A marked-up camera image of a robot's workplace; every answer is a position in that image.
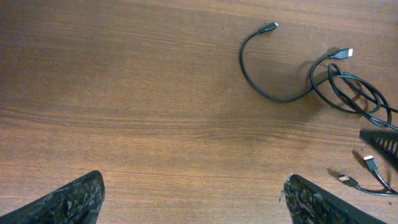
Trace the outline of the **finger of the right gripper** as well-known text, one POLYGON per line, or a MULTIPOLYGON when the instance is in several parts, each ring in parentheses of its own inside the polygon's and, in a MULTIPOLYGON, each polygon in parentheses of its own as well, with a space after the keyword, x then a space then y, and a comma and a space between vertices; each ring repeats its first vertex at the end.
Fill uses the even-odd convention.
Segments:
POLYGON ((359 136, 397 170, 398 137, 396 131, 363 129, 360 130, 359 136))

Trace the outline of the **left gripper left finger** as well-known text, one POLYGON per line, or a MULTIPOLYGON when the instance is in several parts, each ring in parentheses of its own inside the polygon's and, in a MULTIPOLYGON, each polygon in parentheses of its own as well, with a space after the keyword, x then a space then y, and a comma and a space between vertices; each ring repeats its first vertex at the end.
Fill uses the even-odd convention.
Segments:
POLYGON ((1 223, 96 223, 104 199, 103 176, 93 170, 1 216, 1 223))

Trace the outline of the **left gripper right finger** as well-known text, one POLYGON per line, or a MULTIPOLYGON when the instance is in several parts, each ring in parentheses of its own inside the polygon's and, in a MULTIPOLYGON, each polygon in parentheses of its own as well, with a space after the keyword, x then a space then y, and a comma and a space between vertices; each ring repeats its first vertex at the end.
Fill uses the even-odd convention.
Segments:
POLYGON ((293 223, 377 224, 379 220, 329 193, 300 175, 284 182, 285 198, 293 223))

